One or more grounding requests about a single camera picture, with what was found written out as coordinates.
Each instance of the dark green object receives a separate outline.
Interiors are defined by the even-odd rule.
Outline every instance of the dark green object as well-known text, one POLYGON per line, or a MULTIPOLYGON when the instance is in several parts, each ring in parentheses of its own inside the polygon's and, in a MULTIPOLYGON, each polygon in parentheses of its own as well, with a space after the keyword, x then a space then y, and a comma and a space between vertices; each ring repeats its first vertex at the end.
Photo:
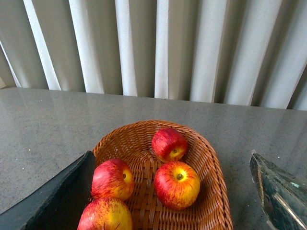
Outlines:
POLYGON ((255 151, 249 165, 270 227, 307 230, 307 179, 289 174, 255 151))
POLYGON ((95 156, 79 159, 0 215, 0 230, 76 230, 91 192, 95 156))

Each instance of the apple skin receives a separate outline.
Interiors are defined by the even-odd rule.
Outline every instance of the apple skin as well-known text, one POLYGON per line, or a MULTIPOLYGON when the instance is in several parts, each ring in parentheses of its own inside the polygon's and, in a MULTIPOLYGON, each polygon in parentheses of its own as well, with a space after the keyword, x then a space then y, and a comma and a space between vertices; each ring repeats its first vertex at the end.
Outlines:
POLYGON ((154 188, 159 200, 174 210, 191 206, 200 192, 200 187, 197 173, 181 161, 163 164, 154 177, 154 188))
POLYGON ((77 230, 131 230, 132 217, 127 205, 116 197, 94 200, 83 210, 77 230))
POLYGON ((174 128, 157 131, 152 139, 152 148, 162 162, 178 161, 188 150, 185 137, 174 128))
POLYGON ((134 179, 128 164, 121 159, 110 159, 94 171, 91 195, 93 199, 117 197, 127 200, 133 192, 134 179))

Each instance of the apple stem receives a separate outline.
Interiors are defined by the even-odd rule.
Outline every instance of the apple stem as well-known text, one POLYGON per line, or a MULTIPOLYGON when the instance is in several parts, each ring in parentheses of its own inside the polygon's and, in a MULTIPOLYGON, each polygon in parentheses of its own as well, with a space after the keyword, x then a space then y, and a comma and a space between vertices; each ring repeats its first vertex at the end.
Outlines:
POLYGON ((181 174, 181 173, 179 173, 178 175, 177 175, 177 180, 181 180, 183 178, 183 175, 181 174))

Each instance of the red and yellow apple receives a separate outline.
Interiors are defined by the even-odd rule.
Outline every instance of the red and yellow apple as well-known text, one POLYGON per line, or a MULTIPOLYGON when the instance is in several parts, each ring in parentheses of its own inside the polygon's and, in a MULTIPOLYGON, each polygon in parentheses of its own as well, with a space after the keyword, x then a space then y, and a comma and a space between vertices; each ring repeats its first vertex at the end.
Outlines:
POLYGON ((85 207, 77 230, 131 230, 127 205, 116 197, 103 197, 85 207))
POLYGON ((200 180, 189 165, 170 161, 157 170, 154 188, 162 204, 174 210, 183 210, 195 202, 200 192, 200 180))
POLYGON ((117 197, 127 200, 133 192, 134 179, 128 164, 121 159, 110 159, 94 171, 91 195, 93 199, 117 197))
POLYGON ((188 149, 185 137, 170 127, 157 131, 151 144, 154 153, 162 162, 178 161, 188 149))

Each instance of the curtain fold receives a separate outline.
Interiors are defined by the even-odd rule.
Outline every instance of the curtain fold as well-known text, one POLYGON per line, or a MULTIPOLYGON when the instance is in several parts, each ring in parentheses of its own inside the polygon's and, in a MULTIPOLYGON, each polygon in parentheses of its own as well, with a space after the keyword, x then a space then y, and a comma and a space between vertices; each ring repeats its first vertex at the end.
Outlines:
POLYGON ((199 6, 191 101, 214 102, 224 22, 229 2, 229 0, 222 2, 208 0, 201 2, 199 6))
POLYGON ((114 1, 69 3, 86 92, 122 94, 114 1))
POLYGON ((48 88, 22 1, 0 1, 0 45, 17 87, 48 88))
POLYGON ((307 110, 306 0, 0 1, 0 88, 307 110))
POLYGON ((24 0, 50 90, 85 91, 69 2, 24 0))

